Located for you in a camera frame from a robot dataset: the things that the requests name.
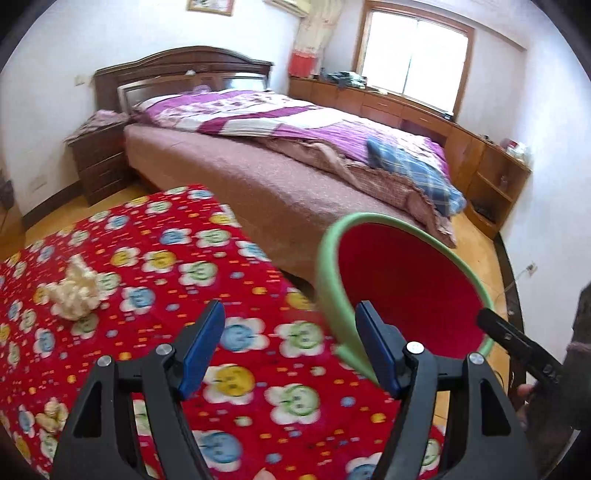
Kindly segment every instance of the curtain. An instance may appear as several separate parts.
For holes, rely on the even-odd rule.
[[[324,49],[339,20],[343,0],[312,0],[310,13],[303,18],[295,37],[289,74],[308,77],[318,73]]]

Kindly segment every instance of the metal bolt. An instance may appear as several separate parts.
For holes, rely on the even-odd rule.
[[[173,346],[168,343],[161,343],[156,347],[156,353],[159,355],[168,355],[170,352],[173,351]]]
[[[96,364],[99,367],[108,367],[112,361],[113,359],[109,355],[103,355],[96,361]]]
[[[425,347],[420,342],[408,342],[407,350],[411,353],[414,353],[415,355],[418,355],[425,351]]]
[[[468,360],[475,365],[482,365],[484,363],[484,357],[478,352],[471,353],[468,355]]]

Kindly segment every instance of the air conditioner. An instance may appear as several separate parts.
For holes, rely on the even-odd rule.
[[[307,17],[310,13],[311,0],[264,0],[266,4],[281,8],[286,12],[297,15],[298,17]]]

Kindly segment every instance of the framed picture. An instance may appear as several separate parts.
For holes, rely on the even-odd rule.
[[[232,16],[234,0],[189,0],[187,10]]]

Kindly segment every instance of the green rim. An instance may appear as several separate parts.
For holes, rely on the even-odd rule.
[[[484,286],[470,267],[439,240],[415,226],[379,213],[353,213],[334,223],[325,233],[317,257],[316,290],[318,292],[318,302],[329,323],[332,334],[340,343],[336,353],[362,375],[376,381],[374,371],[357,334],[355,311],[349,303],[339,271],[340,239],[347,230],[361,223],[380,223],[393,226],[428,243],[445,255],[464,273],[475,288],[483,307],[492,309],[493,305]],[[494,341],[491,338],[484,336],[478,351],[486,357],[490,354],[493,344]]]

